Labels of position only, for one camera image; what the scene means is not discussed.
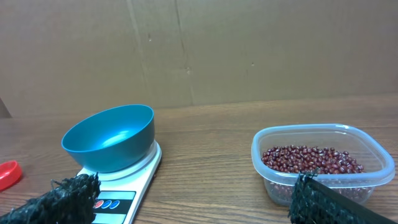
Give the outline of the red adzuki beans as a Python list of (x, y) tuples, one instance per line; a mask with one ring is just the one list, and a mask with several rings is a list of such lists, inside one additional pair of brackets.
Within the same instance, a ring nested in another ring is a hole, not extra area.
[(364, 172), (364, 166), (358, 164), (349, 152), (340, 152), (334, 147), (274, 146), (262, 153), (261, 161), (268, 168), (285, 173), (317, 171), (319, 174), (357, 174)]

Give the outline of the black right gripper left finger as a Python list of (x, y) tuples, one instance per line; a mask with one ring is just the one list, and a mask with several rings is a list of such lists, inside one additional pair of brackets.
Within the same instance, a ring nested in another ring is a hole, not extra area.
[(51, 181), (52, 190), (1, 216), (1, 224), (92, 223), (100, 194), (98, 174)]

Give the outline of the white digital kitchen scale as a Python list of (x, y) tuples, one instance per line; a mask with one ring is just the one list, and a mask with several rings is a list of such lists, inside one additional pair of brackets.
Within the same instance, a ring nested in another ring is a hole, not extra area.
[(131, 224), (149, 189), (162, 150), (154, 141), (144, 157), (133, 165), (110, 173), (98, 173), (100, 193), (94, 205), (93, 223)]

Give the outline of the red measuring scoop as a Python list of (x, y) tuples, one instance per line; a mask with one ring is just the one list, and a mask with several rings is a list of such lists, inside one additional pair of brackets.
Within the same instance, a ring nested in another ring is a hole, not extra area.
[(22, 177), (22, 168), (17, 161), (7, 161), (1, 164), (0, 189), (13, 186)]

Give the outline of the clear plastic container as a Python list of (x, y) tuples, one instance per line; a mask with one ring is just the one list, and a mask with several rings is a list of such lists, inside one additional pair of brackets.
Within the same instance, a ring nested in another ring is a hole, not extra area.
[(392, 156), (369, 134), (344, 124), (274, 126), (254, 135), (251, 159), (268, 196), (290, 205), (299, 174), (365, 203), (374, 189), (394, 179)]

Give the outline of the teal plastic bowl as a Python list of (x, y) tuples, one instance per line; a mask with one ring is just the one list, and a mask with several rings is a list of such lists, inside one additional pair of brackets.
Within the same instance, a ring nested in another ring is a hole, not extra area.
[(154, 110), (150, 106), (122, 105), (74, 125), (64, 135), (62, 147), (82, 167), (108, 173), (144, 157), (154, 136)]

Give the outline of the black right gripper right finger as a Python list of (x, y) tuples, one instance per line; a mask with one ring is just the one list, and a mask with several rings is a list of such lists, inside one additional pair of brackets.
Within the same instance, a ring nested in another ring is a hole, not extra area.
[(294, 224), (395, 224), (315, 180), (316, 172), (300, 173), (288, 217)]

